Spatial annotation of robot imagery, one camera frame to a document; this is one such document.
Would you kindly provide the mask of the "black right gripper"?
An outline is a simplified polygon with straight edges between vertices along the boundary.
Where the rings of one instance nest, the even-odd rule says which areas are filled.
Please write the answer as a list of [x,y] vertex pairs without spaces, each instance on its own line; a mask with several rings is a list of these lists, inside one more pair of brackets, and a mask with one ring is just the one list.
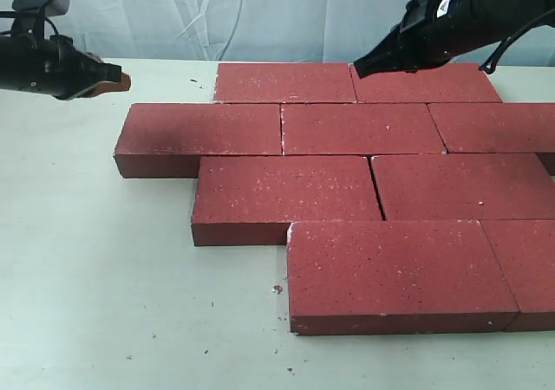
[[430,70],[446,65],[450,55],[429,55],[428,28],[441,0],[410,0],[405,14],[375,48],[353,62],[360,78],[380,73]]

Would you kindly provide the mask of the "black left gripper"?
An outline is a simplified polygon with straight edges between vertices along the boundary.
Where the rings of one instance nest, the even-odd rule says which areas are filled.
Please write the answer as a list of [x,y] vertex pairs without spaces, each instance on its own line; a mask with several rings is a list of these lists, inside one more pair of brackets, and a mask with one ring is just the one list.
[[122,73],[121,66],[76,49],[68,38],[36,40],[29,35],[12,38],[14,91],[69,101],[127,92],[131,86],[131,77]]

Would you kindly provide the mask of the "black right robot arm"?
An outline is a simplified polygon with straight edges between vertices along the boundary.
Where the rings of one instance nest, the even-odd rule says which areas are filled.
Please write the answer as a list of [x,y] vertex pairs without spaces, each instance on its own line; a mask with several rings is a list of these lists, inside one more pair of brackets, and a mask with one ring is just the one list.
[[479,66],[490,75],[520,37],[553,24],[554,0],[410,0],[401,21],[353,65],[361,79],[415,73],[441,68],[456,56],[495,44]]

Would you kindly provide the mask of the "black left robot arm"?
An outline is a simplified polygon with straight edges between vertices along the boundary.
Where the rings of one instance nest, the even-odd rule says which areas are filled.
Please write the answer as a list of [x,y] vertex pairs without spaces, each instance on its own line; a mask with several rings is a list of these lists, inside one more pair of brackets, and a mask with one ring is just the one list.
[[121,66],[81,52],[63,36],[41,41],[3,36],[1,88],[70,101],[128,91],[131,78]]

